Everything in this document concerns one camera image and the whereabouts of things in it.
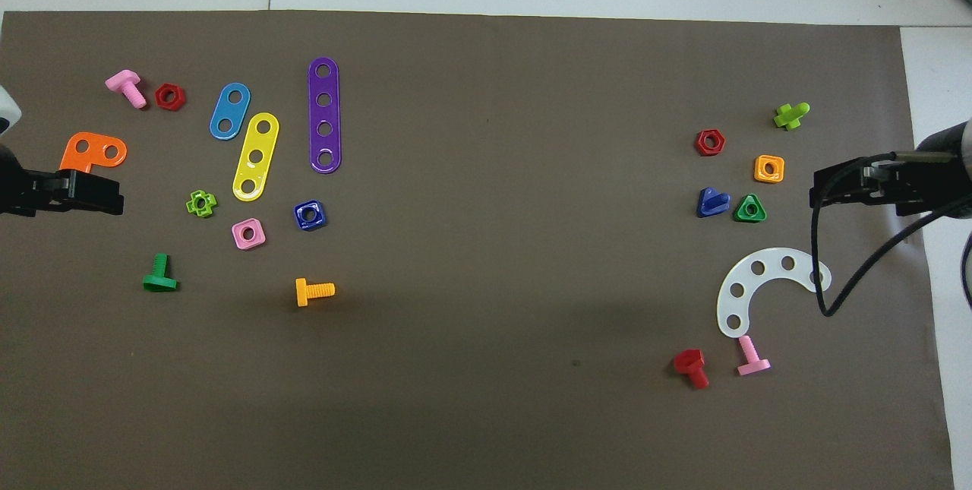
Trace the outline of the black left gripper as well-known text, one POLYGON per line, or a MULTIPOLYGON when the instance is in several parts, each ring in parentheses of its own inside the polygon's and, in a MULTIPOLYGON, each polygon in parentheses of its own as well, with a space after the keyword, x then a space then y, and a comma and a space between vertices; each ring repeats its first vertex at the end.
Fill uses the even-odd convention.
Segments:
POLYGON ((77 170, 40 172, 22 168, 14 152, 1 147, 1 213, 34 217, 38 212, 85 210, 121 216, 125 196, 119 183, 77 170), (72 188, 70 204, 68 192, 72 188))

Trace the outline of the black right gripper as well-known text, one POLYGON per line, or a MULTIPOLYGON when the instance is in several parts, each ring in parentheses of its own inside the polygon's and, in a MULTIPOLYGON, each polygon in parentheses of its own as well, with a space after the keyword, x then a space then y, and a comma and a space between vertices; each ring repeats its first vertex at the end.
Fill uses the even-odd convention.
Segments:
POLYGON ((959 199, 959 162, 872 164, 856 158, 813 172, 809 207, 893 205, 899 216, 932 212, 959 199), (827 192, 827 183, 834 182, 827 192))

